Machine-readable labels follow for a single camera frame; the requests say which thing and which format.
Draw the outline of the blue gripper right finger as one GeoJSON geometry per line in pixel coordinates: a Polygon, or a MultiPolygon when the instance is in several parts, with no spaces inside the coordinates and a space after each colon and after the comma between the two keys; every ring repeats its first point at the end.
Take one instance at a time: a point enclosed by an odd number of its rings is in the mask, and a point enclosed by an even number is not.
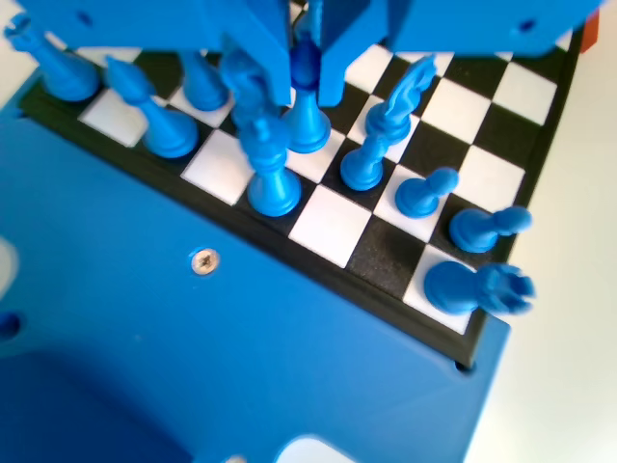
{"type": "Polygon", "coordinates": [[[345,71],[370,46],[395,52],[539,56],[600,1],[325,1],[319,104],[337,106],[345,71]]]}

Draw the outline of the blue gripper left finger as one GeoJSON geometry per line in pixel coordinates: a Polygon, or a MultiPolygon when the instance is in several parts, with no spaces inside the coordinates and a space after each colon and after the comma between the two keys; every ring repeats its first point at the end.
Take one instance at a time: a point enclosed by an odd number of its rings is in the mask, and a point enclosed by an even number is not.
{"type": "Polygon", "coordinates": [[[286,1],[21,1],[71,47],[221,51],[230,41],[263,68],[272,100],[290,101],[286,1]]]}

